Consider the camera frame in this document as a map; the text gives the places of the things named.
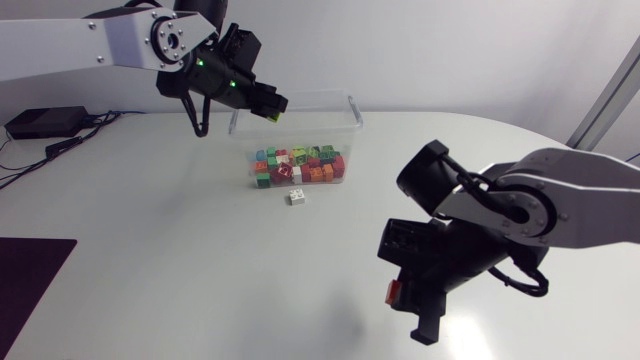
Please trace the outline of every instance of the white block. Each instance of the white block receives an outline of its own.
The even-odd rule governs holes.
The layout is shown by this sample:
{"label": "white block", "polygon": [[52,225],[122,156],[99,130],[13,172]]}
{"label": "white block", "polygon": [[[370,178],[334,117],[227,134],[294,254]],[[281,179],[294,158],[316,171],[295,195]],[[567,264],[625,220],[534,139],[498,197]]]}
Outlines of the white block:
{"label": "white block", "polygon": [[300,170],[300,166],[293,167],[293,183],[302,184],[302,170]]}
{"label": "white block", "polygon": [[304,204],[304,193],[302,192],[302,189],[290,190],[289,198],[291,199],[291,205]]}
{"label": "white block", "polygon": [[280,164],[280,163],[288,164],[289,163],[289,155],[276,156],[276,161],[278,162],[278,164]]}

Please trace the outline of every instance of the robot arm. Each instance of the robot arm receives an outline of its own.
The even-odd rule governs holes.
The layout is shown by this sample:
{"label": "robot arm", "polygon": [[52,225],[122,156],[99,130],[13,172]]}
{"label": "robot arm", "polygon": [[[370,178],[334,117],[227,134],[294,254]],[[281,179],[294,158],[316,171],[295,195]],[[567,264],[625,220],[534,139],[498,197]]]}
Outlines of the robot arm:
{"label": "robot arm", "polygon": [[483,175],[505,165],[508,170],[489,178],[495,185],[487,194],[518,209],[521,221],[487,211],[464,190],[448,196],[436,213],[500,231],[523,245],[640,243],[640,171],[634,166],[601,154],[542,149]]}
{"label": "robot arm", "polygon": [[[387,304],[419,316],[411,337],[438,341],[446,295],[488,271],[505,285],[544,296],[538,266],[549,247],[640,243],[640,169],[576,150],[542,149],[517,163],[468,173],[440,142],[426,145],[402,170],[398,186],[434,219],[390,219],[378,256],[401,267]],[[504,275],[511,257],[537,285]]]}
{"label": "robot arm", "polygon": [[[125,7],[83,19],[0,21],[0,81],[102,66],[158,71],[157,87],[182,101],[199,137],[208,131],[210,101],[277,121],[287,99],[255,81],[260,42],[232,24],[220,39],[227,0],[177,0],[175,11]],[[205,98],[198,124],[190,91]]]}

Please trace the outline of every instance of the orange block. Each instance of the orange block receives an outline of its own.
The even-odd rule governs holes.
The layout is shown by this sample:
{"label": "orange block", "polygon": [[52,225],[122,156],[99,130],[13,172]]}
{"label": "orange block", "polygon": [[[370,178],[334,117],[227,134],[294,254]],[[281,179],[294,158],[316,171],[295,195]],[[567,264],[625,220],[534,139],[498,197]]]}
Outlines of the orange block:
{"label": "orange block", "polygon": [[324,174],[321,168],[311,168],[311,182],[321,182],[324,180]]}
{"label": "orange block", "polygon": [[331,167],[331,164],[324,164],[322,167],[322,174],[324,174],[324,181],[333,181],[333,167]]}
{"label": "orange block", "polygon": [[267,162],[266,161],[256,162],[253,167],[253,170],[256,172],[256,174],[266,174],[269,171]]}

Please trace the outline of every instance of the white wall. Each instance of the white wall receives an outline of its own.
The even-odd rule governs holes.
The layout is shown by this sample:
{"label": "white wall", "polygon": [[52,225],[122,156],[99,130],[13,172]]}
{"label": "white wall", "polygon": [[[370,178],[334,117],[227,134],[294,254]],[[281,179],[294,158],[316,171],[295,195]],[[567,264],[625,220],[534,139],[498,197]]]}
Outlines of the white wall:
{"label": "white wall", "polygon": [[[122,3],[3,0],[0,18],[81,17]],[[235,21],[258,35],[258,80],[280,88],[347,87],[363,110],[468,113],[564,142],[640,35],[639,10],[636,0],[230,0],[225,30]],[[142,70],[0,83],[0,122],[72,104],[181,111]]]}

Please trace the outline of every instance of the metal frame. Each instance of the metal frame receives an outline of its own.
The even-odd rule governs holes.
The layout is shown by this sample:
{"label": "metal frame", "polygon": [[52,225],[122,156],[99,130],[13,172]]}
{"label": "metal frame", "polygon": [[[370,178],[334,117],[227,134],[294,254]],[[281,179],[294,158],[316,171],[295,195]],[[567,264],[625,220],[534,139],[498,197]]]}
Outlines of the metal frame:
{"label": "metal frame", "polygon": [[593,150],[640,89],[640,37],[609,81],[567,146]]}

